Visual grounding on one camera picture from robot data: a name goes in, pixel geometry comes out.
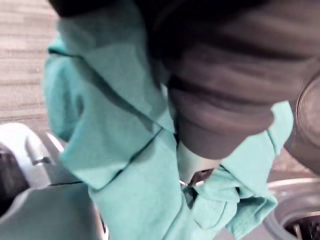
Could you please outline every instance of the cloth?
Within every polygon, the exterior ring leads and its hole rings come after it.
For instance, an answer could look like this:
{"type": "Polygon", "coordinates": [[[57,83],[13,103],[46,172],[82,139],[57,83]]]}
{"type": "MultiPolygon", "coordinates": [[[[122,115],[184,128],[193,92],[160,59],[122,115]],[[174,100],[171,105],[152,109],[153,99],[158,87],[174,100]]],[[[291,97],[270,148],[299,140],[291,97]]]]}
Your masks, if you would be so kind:
{"type": "Polygon", "coordinates": [[[273,209],[266,180],[292,128],[287,102],[187,203],[162,84],[169,75],[148,55],[139,10],[119,0],[61,19],[58,31],[45,65],[49,123],[68,142],[61,160],[87,183],[112,240],[211,240],[224,225],[240,239],[273,209]]]}
{"type": "MultiPolygon", "coordinates": [[[[133,1],[152,56],[172,73],[179,139],[203,158],[223,159],[270,127],[272,105],[296,100],[317,72],[310,69],[320,49],[317,1],[133,1]]],[[[62,18],[118,4],[50,2],[62,18]]]]}

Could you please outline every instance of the floor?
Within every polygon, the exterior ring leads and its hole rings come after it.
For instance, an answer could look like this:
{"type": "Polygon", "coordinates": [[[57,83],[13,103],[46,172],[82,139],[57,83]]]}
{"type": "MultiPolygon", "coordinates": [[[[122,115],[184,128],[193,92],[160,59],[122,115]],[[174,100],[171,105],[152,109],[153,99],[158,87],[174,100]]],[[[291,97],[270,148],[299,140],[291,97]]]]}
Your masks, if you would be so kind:
{"type": "MultiPolygon", "coordinates": [[[[56,20],[46,0],[0,0],[0,124],[20,122],[38,131],[48,129],[42,79],[56,20]]],[[[286,151],[273,168],[308,171],[286,151]]]]}

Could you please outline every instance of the teal fabric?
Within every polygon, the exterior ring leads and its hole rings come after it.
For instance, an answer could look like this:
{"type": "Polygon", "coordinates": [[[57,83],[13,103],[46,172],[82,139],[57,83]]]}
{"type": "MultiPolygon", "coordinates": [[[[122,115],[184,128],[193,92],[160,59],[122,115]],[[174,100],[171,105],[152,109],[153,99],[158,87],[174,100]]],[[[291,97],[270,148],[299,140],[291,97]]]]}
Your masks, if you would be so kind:
{"type": "Polygon", "coordinates": [[[266,181],[292,129],[287,102],[272,109],[271,128],[248,137],[187,204],[162,84],[168,73],[148,56],[136,6],[118,0],[60,20],[58,32],[45,65],[49,123],[68,142],[61,160],[87,183],[112,240],[212,240],[224,226],[240,239],[275,207],[266,181]]]}

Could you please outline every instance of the jacket sleeve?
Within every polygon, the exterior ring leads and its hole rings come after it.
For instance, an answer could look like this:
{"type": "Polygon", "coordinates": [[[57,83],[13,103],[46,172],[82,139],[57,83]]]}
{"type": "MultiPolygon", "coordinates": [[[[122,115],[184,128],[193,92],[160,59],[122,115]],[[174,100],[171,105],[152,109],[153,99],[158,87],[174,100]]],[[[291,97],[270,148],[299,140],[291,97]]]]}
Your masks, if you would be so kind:
{"type": "Polygon", "coordinates": [[[148,29],[153,54],[173,74],[179,138],[209,159],[266,130],[271,107],[296,99],[317,70],[319,3],[234,2],[185,1],[148,29]]]}

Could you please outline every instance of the metal rim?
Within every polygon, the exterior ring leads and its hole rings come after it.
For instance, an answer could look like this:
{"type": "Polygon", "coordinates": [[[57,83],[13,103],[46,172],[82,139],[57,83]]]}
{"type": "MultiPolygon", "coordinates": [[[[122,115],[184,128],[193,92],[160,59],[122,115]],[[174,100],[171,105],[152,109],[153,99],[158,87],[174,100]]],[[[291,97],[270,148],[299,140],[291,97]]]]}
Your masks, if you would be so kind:
{"type": "Polygon", "coordinates": [[[310,131],[306,126],[305,123],[303,121],[304,119],[304,114],[302,114],[302,104],[303,104],[303,99],[304,97],[307,96],[308,93],[310,93],[315,85],[320,84],[320,77],[315,77],[314,79],[312,79],[304,88],[303,92],[300,94],[297,102],[296,102],[296,107],[295,107],[295,119],[297,122],[297,128],[299,129],[302,137],[311,145],[313,145],[316,148],[320,148],[320,141],[317,142],[314,139],[312,139],[312,137],[310,136],[310,134],[308,134],[308,132],[310,131]]]}

